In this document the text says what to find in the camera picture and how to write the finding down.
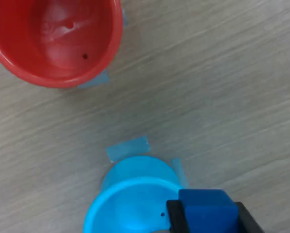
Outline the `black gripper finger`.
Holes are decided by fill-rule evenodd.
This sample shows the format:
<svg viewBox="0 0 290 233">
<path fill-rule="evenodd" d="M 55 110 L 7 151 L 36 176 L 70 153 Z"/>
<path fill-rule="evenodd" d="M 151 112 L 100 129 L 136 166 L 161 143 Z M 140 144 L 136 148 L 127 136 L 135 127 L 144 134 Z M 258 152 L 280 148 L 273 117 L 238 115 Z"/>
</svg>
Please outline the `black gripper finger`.
<svg viewBox="0 0 290 233">
<path fill-rule="evenodd" d="M 180 200 L 168 200 L 167 210 L 170 220 L 171 233 L 190 233 Z"/>
<path fill-rule="evenodd" d="M 238 232 L 239 233 L 265 233 L 260 225 L 255 221 L 251 213 L 242 202 L 235 202 L 238 207 Z"/>
</svg>

